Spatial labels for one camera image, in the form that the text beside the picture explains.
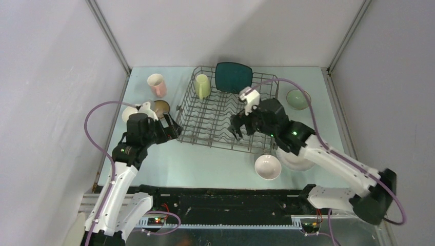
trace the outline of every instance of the pink cup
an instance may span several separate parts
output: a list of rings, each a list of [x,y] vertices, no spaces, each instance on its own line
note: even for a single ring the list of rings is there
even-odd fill
[[[150,86],[154,95],[156,95],[157,97],[166,96],[167,89],[163,75],[154,73],[148,77],[147,83]]]

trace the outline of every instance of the green bowl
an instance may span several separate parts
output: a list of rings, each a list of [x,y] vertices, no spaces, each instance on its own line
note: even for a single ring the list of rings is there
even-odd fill
[[[303,110],[311,103],[311,96],[305,91],[309,101],[305,99],[304,95],[299,89],[293,89],[287,93],[287,102],[295,110]]]

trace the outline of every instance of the bowl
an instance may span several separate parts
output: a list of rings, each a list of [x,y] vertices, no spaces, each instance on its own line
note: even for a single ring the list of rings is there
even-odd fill
[[[281,174],[281,163],[272,155],[262,155],[255,161],[255,172],[265,180],[274,180]]]
[[[127,123],[128,118],[130,117],[130,115],[137,113],[137,108],[133,108],[133,107],[126,107],[122,113],[122,119],[123,122]]]
[[[171,107],[169,103],[164,100],[156,100],[154,101],[154,112],[159,119],[164,118],[163,113],[169,113]]]
[[[295,110],[306,109],[308,107],[308,104],[311,103],[311,96],[306,91],[305,94],[308,96],[309,102],[307,102],[304,95],[299,89],[289,91],[286,97],[288,104]]]

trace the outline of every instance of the yellow-green cup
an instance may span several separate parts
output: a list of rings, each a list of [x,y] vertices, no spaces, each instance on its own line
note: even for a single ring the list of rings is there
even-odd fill
[[[200,74],[195,78],[195,93],[202,100],[211,93],[210,80],[205,74]]]

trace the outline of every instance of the dish rack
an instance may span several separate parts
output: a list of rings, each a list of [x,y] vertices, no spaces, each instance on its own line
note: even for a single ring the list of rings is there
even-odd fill
[[[211,93],[202,100],[196,95],[194,87],[195,77],[199,74],[207,75],[211,82]],[[242,111],[244,104],[239,101],[237,94],[216,89],[214,77],[214,67],[200,66],[193,70],[186,94],[181,105],[177,106],[179,112],[176,122],[183,127],[178,141],[247,153],[270,154],[275,149],[275,142],[270,136],[259,132],[248,136],[243,126],[241,128],[243,139],[237,141],[227,130],[227,127],[230,126],[231,115]],[[277,77],[273,74],[254,72],[252,87],[271,78]],[[261,100],[265,100],[277,98],[278,89],[279,84],[274,81],[260,85],[257,91],[260,93]]]

